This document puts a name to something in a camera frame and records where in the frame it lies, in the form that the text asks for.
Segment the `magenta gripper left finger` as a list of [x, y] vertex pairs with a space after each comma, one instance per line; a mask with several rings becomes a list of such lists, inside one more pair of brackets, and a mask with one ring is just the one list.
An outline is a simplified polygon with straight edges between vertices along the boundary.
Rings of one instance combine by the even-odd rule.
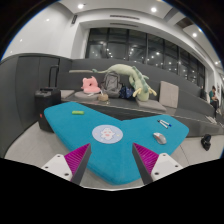
[[83, 145], [64, 156], [71, 172], [71, 181], [77, 185], [81, 183], [87, 163], [91, 155], [91, 144]]

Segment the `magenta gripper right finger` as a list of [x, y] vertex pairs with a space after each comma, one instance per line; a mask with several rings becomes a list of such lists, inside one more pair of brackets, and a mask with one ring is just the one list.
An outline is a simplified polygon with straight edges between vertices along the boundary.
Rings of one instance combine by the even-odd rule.
[[159, 155], [137, 143], [132, 145], [132, 154], [137, 164], [143, 184], [147, 185], [151, 183], [153, 181], [151, 172]]

